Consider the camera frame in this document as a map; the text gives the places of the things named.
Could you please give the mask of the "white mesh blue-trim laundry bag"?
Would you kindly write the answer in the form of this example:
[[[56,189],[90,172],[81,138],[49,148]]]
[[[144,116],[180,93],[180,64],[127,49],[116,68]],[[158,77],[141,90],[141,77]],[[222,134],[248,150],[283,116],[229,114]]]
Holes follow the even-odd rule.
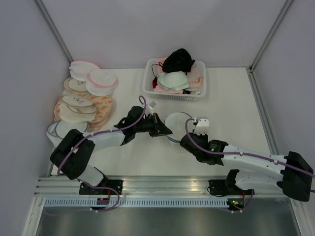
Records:
[[[186,135],[186,121],[192,118],[185,112],[175,112],[164,119],[164,124],[172,131],[172,134],[166,135],[172,145],[178,145],[181,139]]]

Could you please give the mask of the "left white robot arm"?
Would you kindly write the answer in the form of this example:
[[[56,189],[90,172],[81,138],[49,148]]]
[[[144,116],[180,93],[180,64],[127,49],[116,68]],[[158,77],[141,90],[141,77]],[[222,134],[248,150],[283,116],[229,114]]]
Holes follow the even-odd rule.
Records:
[[[77,129],[70,130],[52,152],[50,160],[68,179],[80,180],[101,195],[107,190],[107,177],[98,168],[89,165],[91,155],[105,148],[126,145],[137,133],[148,133],[154,138],[173,132],[157,113],[146,115],[144,108],[133,106],[111,130],[88,135]]]

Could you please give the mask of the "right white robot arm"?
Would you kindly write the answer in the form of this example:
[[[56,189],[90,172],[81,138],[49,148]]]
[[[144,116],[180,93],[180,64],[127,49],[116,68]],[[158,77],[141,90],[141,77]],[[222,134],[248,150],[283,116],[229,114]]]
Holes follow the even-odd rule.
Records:
[[[192,133],[181,139],[180,146],[198,162],[229,167],[224,187],[230,194],[260,190],[282,192],[302,202],[310,199],[314,171],[297,152],[290,151],[287,155],[255,153]]]

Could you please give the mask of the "white bra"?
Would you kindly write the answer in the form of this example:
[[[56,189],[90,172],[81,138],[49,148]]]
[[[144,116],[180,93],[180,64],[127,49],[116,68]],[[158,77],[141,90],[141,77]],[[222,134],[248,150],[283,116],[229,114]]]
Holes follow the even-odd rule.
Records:
[[[180,91],[189,88],[189,81],[182,71],[158,74],[157,84],[165,90]]]

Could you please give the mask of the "orange patterned laundry bag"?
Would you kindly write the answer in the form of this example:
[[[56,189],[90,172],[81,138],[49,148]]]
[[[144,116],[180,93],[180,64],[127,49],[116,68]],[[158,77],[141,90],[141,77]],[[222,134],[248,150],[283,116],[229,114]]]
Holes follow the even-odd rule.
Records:
[[[103,125],[110,119],[112,112],[113,99],[109,96],[81,96],[90,100],[97,109],[96,117],[93,121],[88,122],[87,132],[97,132]],[[60,121],[59,117],[59,105],[61,104],[61,98],[57,102],[54,108],[54,121]]]

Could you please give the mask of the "pink-trim mesh laundry bag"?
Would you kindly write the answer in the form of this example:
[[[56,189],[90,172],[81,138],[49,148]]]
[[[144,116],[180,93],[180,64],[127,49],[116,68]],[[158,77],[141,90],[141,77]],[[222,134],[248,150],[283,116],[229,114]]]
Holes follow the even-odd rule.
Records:
[[[86,87],[96,96],[111,96],[118,86],[117,77],[106,69],[94,69],[87,75]]]

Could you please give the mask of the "beige bag with bra print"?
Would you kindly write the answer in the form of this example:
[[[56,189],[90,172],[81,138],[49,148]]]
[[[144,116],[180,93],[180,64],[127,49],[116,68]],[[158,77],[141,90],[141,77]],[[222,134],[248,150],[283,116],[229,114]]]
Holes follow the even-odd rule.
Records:
[[[87,98],[78,95],[65,95],[59,105],[59,117],[68,123],[91,122],[97,109]]]

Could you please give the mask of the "beige-trim mesh laundry bag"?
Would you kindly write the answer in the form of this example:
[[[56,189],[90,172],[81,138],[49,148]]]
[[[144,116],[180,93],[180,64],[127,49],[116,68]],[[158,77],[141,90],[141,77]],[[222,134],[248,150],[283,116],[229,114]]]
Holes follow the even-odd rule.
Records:
[[[63,95],[88,95],[89,92],[85,81],[79,81],[74,78],[68,78],[63,83]]]

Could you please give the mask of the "pink-trim bag at back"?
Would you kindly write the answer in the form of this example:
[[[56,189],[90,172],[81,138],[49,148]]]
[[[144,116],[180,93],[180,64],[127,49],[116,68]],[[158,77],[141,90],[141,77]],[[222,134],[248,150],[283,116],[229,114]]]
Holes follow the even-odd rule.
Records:
[[[91,62],[80,60],[73,61],[69,67],[71,77],[79,81],[86,81],[88,74],[94,69],[99,67]]]

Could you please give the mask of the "blue-trim mesh bag on pile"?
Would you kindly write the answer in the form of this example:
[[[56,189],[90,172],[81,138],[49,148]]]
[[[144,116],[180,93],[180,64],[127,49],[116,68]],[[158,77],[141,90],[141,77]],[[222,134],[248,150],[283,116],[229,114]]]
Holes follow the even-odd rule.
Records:
[[[46,135],[52,142],[53,146],[56,148],[67,133],[72,130],[77,129],[81,133],[84,133],[88,129],[87,122],[81,123],[68,123],[66,121],[60,120],[52,123],[46,130]]]

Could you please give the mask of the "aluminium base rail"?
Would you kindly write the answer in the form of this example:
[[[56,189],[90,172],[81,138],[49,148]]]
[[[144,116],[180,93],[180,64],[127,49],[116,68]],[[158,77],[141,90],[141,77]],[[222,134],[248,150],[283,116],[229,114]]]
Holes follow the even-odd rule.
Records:
[[[224,176],[108,176],[123,181],[124,197],[206,197],[209,180]],[[41,197],[78,197],[80,182],[65,176],[41,177],[35,195]]]

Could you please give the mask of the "right aluminium table-edge rail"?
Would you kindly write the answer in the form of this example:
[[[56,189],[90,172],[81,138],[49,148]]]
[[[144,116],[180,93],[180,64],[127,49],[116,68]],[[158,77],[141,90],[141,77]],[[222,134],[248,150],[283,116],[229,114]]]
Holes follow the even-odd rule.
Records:
[[[266,154],[246,151],[245,153],[249,154],[249,156],[245,156],[244,158],[254,163],[254,166],[252,167],[253,170],[256,170],[264,175],[270,175],[277,180],[281,180],[283,178],[281,171],[285,169],[285,166],[279,164],[279,162],[284,161],[284,156],[279,155],[280,151],[277,146],[275,135],[271,127],[271,122],[269,121],[269,116],[267,114],[267,110],[258,87],[258,82],[256,81],[254,74],[250,73],[249,68],[246,69],[246,72],[260,116],[261,125],[264,130],[268,151]]]

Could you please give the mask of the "right aluminium frame post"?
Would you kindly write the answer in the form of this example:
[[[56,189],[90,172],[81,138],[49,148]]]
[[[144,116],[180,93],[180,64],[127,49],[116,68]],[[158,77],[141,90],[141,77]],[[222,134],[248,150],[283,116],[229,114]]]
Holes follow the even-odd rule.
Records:
[[[253,62],[251,63],[251,65],[249,66],[249,71],[250,73],[253,73],[254,69],[257,67],[261,57],[263,56],[265,50],[267,49],[269,43],[271,42],[271,40],[273,39],[273,36],[275,35],[275,33],[277,32],[277,30],[279,29],[281,23],[283,22],[284,18],[286,17],[287,13],[289,12],[290,8],[292,7],[293,3],[295,1],[294,0],[286,0],[283,4],[283,6],[281,7],[276,19],[274,20],[270,30],[268,31],[262,45],[260,46]]]

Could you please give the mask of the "aluminium frame post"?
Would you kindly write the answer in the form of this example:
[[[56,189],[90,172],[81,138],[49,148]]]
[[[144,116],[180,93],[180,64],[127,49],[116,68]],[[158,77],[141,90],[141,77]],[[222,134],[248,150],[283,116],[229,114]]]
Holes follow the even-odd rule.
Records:
[[[275,35],[275,33],[277,32],[277,30],[279,29],[281,23],[283,22],[284,18],[286,17],[287,13],[289,12],[290,8],[292,7],[293,3],[295,1],[294,0],[286,0],[283,4],[283,6],[281,7],[276,19],[274,20],[270,30],[268,31],[262,45],[260,46],[253,62],[251,63],[251,65],[249,66],[249,71],[250,73],[253,73],[254,69],[257,67],[261,57],[263,56],[265,50],[267,49],[269,43],[271,42],[271,40],[273,39],[273,36]]]
[[[60,47],[62,53],[66,57],[69,63],[73,62],[73,57],[64,42],[62,35],[60,34],[58,28],[56,27],[53,18],[51,17],[47,7],[42,0],[33,0],[33,3],[37,7],[41,17],[43,18],[44,22],[46,23],[47,27],[49,28],[50,32],[52,33],[56,43]]]

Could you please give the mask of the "left aluminium frame post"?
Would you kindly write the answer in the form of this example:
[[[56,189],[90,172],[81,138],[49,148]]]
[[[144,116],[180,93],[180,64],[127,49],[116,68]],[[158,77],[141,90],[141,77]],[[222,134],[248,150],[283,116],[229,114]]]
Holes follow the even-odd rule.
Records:
[[[60,34],[58,28],[56,27],[53,18],[51,17],[47,7],[42,0],[33,0],[33,3],[37,7],[41,17],[43,18],[44,22],[46,23],[47,27],[49,28],[50,32],[52,33],[56,43],[60,47],[62,53],[66,57],[69,63],[73,62],[73,57],[64,42],[62,35]]]

